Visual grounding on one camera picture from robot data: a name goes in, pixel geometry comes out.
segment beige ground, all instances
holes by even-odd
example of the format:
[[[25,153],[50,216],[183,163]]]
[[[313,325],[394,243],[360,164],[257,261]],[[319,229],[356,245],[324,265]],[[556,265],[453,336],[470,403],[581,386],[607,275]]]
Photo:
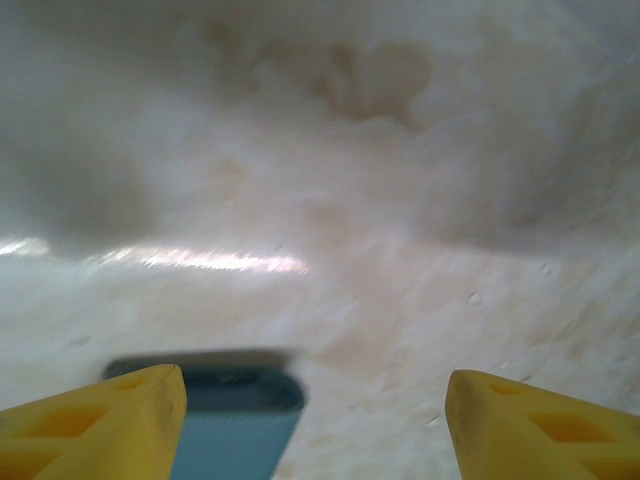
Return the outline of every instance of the beige ground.
[[[0,11],[0,407],[283,348],[303,480],[456,478],[456,368],[640,414],[637,2],[50,3]]]

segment sandy floor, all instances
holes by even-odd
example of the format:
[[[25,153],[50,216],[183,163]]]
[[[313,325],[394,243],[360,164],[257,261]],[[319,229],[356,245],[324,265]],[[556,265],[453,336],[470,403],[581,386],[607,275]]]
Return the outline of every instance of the sandy floor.
[[[640,414],[637,2],[49,3],[0,3],[0,407],[284,349],[305,480],[457,478],[456,368]]]

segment white surface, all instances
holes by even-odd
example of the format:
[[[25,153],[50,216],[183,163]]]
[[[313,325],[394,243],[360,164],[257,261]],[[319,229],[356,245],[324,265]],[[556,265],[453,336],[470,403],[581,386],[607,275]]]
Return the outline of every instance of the white surface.
[[[456,478],[456,368],[640,413],[632,4],[56,3],[0,17],[0,407],[294,349],[282,479]]]

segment blue-gray object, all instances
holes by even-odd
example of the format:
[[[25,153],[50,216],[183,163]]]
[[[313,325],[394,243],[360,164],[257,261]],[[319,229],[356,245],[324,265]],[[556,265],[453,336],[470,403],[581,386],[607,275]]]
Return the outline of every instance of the blue-gray object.
[[[150,366],[112,364],[112,378]],[[273,368],[182,366],[187,415],[172,480],[267,480],[304,407],[302,389]]]

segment dusty surface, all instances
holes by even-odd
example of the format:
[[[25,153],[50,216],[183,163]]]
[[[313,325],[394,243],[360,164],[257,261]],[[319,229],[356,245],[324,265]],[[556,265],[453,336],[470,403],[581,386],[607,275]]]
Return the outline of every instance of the dusty surface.
[[[456,478],[456,368],[640,413],[637,2],[56,4],[2,2],[0,407],[293,350],[281,479]]]

